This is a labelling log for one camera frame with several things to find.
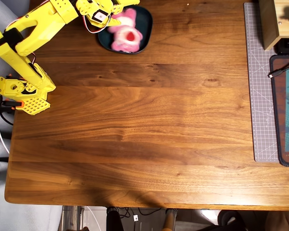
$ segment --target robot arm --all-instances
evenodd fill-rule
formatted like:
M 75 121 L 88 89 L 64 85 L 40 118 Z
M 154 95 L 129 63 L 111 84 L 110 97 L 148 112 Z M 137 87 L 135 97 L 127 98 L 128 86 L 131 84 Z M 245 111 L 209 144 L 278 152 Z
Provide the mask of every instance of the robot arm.
M 0 32 L 0 57 L 22 78 L 0 77 L 0 95 L 22 102 L 16 107 L 35 115 L 50 107 L 47 93 L 55 89 L 47 73 L 27 56 L 51 40 L 65 24 L 83 17 L 97 27 L 117 26 L 120 21 L 111 14 L 120 13 L 124 6 L 138 4 L 139 0 L 47 0 L 25 16 L 11 23 Z M 23 38 L 21 31 L 35 26 L 32 33 Z

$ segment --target dark bowl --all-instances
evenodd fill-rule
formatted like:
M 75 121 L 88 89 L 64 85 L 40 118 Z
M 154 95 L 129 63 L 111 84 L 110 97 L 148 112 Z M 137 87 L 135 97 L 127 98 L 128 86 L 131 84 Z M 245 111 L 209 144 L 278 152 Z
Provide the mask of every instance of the dark bowl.
M 106 48 L 107 50 L 116 52 L 116 53 L 121 53 L 121 54 L 138 54 L 144 50 L 144 48 L 148 45 L 151 32 L 152 32 L 152 25 L 153 25 L 153 18 L 150 12 L 140 6 L 127 6 L 124 7 L 125 9 L 132 8 L 137 11 L 137 16 L 136 16 L 136 29 L 140 31 L 143 35 L 143 40 L 140 42 L 140 48 L 139 51 L 137 52 L 122 52 L 122 51 L 115 51 L 111 49 L 111 44 L 114 41 L 114 35 L 112 33 L 109 33 L 107 29 L 101 31 L 98 33 L 98 40 L 100 41 L 101 45 Z

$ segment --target orange part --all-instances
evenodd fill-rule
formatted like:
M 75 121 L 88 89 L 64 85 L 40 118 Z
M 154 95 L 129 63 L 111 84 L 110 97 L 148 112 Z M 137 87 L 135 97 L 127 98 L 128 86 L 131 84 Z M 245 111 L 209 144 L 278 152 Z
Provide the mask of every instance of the orange part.
M 24 106 L 25 106 L 25 103 L 24 103 L 24 101 L 17 101 L 17 102 L 21 102 L 21 106 L 17 106 L 18 108 L 22 108 L 22 107 L 24 107 Z

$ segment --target pink plush toy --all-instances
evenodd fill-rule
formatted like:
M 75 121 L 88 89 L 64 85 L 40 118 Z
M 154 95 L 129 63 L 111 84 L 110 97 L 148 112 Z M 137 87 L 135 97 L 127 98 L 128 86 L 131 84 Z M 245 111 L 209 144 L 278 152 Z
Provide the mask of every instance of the pink plush toy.
M 136 10 L 129 8 L 124 12 L 113 15 L 112 18 L 121 21 L 119 26 L 110 26 L 108 31 L 114 34 L 111 48 L 115 51 L 137 52 L 143 35 L 135 28 Z

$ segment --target wooden box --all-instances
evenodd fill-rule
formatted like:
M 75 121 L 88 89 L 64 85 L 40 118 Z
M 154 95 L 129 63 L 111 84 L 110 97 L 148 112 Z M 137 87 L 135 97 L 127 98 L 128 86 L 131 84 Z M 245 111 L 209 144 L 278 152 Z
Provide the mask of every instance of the wooden box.
M 264 49 L 289 38 L 289 0 L 259 0 Z

